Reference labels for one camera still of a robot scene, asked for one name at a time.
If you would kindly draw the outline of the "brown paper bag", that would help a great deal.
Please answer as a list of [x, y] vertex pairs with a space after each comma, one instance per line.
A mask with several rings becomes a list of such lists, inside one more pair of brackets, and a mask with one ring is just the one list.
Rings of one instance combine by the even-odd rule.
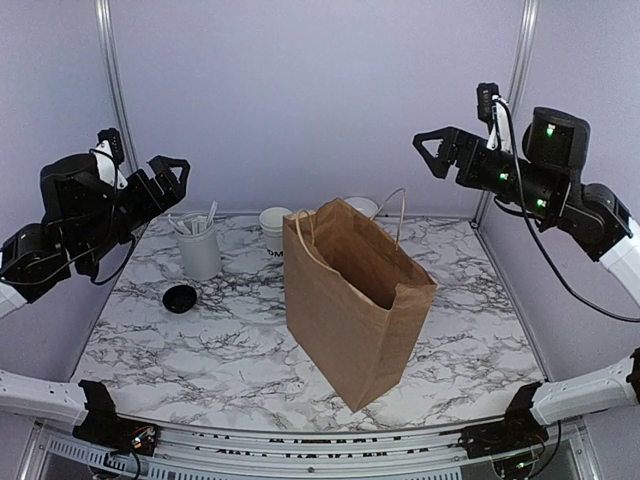
[[348, 408], [401, 380], [437, 284], [374, 214], [336, 198], [283, 219], [286, 324]]

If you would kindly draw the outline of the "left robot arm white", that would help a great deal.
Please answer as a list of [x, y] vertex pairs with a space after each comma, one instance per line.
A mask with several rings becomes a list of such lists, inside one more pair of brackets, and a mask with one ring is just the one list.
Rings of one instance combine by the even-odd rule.
[[[95, 286], [119, 275], [135, 249], [134, 232], [186, 195], [187, 160], [156, 156], [148, 163], [153, 178], [142, 169], [124, 178], [112, 155], [91, 149], [42, 168], [42, 220], [24, 226], [1, 247], [1, 317], [35, 303], [69, 279], [72, 265]], [[126, 244], [129, 251], [121, 265], [98, 280], [100, 261]], [[126, 423], [113, 413], [115, 407], [100, 383], [57, 387], [12, 373], [1, 377], [2, 410], [74, 427], [86, 423], [106, 445], [119, 444], [126, 436]]]

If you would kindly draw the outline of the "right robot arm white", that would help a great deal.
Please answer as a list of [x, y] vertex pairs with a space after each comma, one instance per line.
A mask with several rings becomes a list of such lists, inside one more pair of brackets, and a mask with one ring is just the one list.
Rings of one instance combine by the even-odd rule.
[[[457, 184], [491, 193], [499, 209], [523, 220], [553, 275], [573, 299], [611, 320], [637, 324], [638, 315], [616, 311], [574, 287], [541, 241], [547, 230], [567, 234], [630, 299], [639, 299], [639, 223], [610, 187], [583, 180], [589, 123], [537, 107], [523, 140], [517, 141], [503, 100], [494, 99], [491, 114], [482, 118], [491, 128], [486, 138], [448, 126], [415, 134], [413, 147], [434, 176], [444, 178], [454, 169]], [[553, 424], [638, 403], [639, 355], [626, 354], [591, 373], [521, 387], [500, 420], [465, 429], [461, 441], [477, 447], [530, 445], [547, 439]]]

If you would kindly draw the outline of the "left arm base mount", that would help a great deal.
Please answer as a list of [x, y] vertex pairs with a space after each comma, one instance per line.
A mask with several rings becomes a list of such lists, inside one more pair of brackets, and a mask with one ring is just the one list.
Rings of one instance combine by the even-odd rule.
[[141, 455], [153, 455], [158, 425], [119, 416], [114, 401], [101, 382], [81, 380], [79, 386], [86, 397], [87, 415], [73, 428], [75, 438], [117, 451], [133, 450]]

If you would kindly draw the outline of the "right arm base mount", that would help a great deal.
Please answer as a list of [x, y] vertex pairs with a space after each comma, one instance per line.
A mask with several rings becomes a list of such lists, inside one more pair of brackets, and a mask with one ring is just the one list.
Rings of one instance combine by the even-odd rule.
[[501, 420], [463, 428], [458, 445], [465, 449], [468, 458], [507, 453], [546, 442], [549, 439], [546, 427], [531, 413], [534, 394], [541, 386], [541, 382], [535, 382], [521, 387]]

